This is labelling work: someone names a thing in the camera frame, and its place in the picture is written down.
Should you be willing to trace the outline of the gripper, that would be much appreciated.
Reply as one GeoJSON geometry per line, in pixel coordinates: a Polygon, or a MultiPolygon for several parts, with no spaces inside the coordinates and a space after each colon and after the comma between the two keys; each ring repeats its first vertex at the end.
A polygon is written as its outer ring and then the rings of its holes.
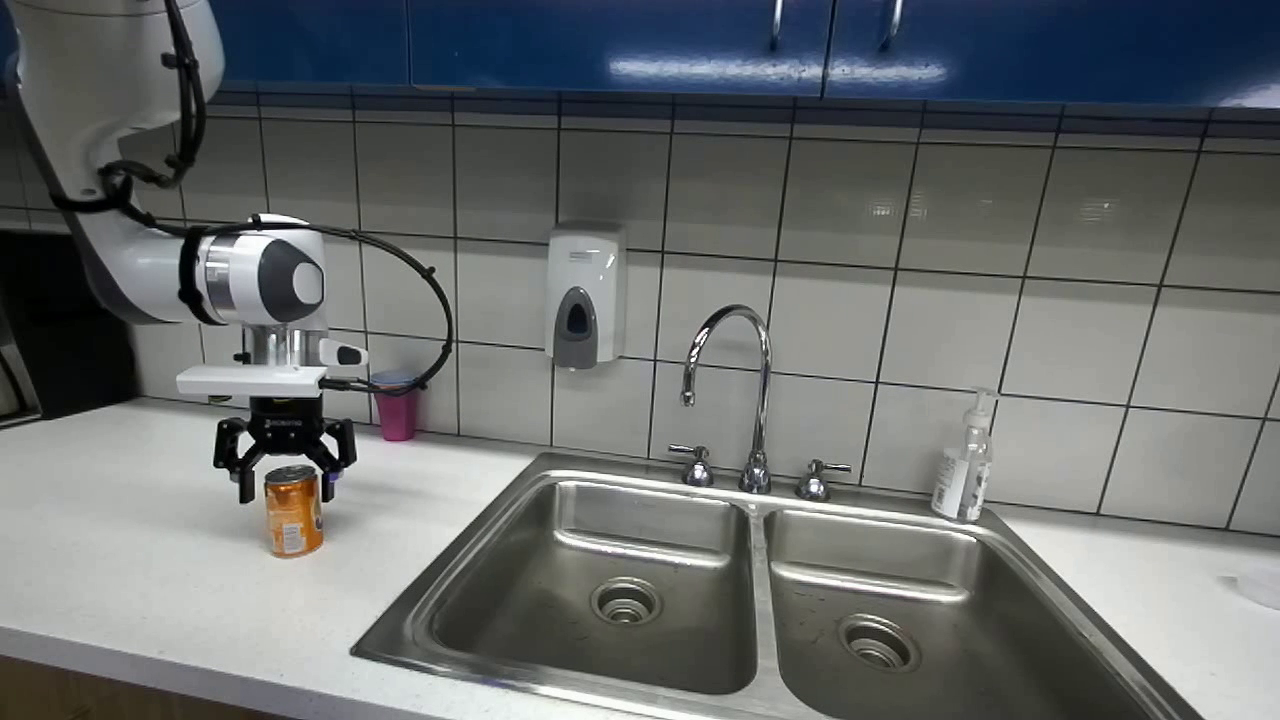
{"type": "Polygon", "coordinates": [[[216,425],[212,465],[236,484],[239,503],[256,497],[255,468],[266,454],[307,454],[319,470],[320,500],[334,500],[337,482],[357,460],[355,424],[324,418],[321,397],[250,398],[250,419],[225,418],[216,425]]]}

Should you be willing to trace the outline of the orange can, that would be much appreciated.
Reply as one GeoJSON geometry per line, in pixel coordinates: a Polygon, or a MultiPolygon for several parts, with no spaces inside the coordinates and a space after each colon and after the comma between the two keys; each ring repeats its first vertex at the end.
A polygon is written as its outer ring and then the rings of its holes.
{"type": "Polygon", "coordinates": [[[316,470],[308,464],[275,468],[264,489],[271,555],[296,559],[319,550],[324,528],[316,470]]]}

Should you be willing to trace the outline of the steel double sink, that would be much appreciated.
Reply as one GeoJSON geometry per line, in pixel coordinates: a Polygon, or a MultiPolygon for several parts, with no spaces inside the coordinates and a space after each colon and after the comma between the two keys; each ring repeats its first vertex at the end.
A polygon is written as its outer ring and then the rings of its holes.
{"type": "Polygon", "coordinates": [[[541,454],[352,648],[658,717],[1203,720],[1007,525],[541,454]]]}

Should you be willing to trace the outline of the pink cup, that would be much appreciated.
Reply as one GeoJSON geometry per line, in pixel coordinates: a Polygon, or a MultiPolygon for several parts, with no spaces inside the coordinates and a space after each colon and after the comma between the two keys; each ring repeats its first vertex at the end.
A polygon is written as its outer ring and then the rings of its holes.
{"type": "Polygon", "coordinates": [[[388,442],[404,442],[415,437],[419,419],[419,386],[416,375],[403,370],[374,372],[370,382],[381,437],[388,442]]]}

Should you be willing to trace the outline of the black appliance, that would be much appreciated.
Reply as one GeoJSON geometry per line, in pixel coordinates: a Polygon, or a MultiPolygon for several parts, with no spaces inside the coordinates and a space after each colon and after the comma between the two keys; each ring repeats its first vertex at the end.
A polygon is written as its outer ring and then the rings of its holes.
{"type": "Polygon", "coordinates": [[[140,396],[131,333],[68,234],[0,229],[0,428],[140,396]]]}

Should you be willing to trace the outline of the chrome tap lever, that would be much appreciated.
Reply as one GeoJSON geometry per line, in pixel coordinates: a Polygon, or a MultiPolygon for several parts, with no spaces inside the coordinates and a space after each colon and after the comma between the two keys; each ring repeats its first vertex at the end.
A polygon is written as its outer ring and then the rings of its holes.
{"type": "Polygon", "coordinates": [[[682,483],[699,488],[713,487],[716,478],[709,464],[709,450],[707,446],[668,445],[667,451],[690,457],[690,464],[682,474],[682,483]]]}
{"type": "Polygon", "coordinates": [[[846,462],[827,462],[814,457],[806,465],[806,474],[795,488],[797,498],[812,502],[828,502],[831,498],[829,483],[826,479],[828,473],[849,474],[852,466],[846,462]]]}

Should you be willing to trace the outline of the blue cabinet door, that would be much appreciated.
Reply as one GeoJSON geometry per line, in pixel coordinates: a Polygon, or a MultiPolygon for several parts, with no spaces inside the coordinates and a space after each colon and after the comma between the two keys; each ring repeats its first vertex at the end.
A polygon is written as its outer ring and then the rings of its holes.
{"type": "Polygon", "coordinates": [[[815,96],[835,0],[407,0],[416,85],[815,96]]]}
{"type": "Polygon", "coordinates": [[[209,0],[225,88],[406,86],[407,0],[209,0]]]}
{"type": "Polygon", "coordinates": [[[1280,0],[837,0],[840,99],[1280,109],[1280,0]]]}

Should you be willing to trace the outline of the chrome gooseneck tap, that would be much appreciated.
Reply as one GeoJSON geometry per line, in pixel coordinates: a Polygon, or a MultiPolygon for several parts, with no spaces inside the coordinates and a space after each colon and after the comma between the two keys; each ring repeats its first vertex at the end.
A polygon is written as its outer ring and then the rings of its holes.
{"type": "Polygon", "coordinates": [[[751,433],[748,459],[739,478],[739,489],[749,495],[768,495],[772,489],[772,474],[765,451],[767,418],[771,401],[771,375],[772,375],[772,342],[765,322],[751,307],[742,304],[731,304],[712,313],[700,325],[692,337],[687,355],[684,361],[684,374],[680,389],[680,401],[685,407],[696,404],[696,377],[701,363],[701,355],[713,332],[722,322],[730,318],[742,318],[753,328],[760,354],[759,363],[759,388],[756,396],[756,410],[751,433]]]}

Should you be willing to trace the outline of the clear pump bottle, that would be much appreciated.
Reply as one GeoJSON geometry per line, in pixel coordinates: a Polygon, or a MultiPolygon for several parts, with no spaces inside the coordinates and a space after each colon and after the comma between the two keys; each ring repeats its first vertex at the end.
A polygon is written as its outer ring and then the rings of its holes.
{"type": "Polygon", "coordinates": [[[991,428],[998,393],[980,387],[974,393],[974,404],[963,416],[963,442],[943,450],[931,496],[936,515],[961,524],[980,519],[992,465],[991,428]]]}

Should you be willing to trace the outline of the white wall soap dispenser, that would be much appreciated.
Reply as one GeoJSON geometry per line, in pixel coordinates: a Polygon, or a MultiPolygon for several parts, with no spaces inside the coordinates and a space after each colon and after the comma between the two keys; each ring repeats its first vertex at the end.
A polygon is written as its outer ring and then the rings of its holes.
{"type": "Polygon", "coordinates": [[[554,366],[585,370],[618,359],[626,336],[625,228],[559,224],[547,250],[545,350],[554,366]]]}

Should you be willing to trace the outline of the blue wall cabinet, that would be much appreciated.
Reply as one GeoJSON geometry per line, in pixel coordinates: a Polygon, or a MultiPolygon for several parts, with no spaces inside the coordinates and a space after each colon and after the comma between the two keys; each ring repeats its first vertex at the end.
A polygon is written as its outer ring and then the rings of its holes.
{"type": "Polygon", "coordinates": [[[1280,109],[1280,0],[210,0],[228,83],[1280,109]]]}

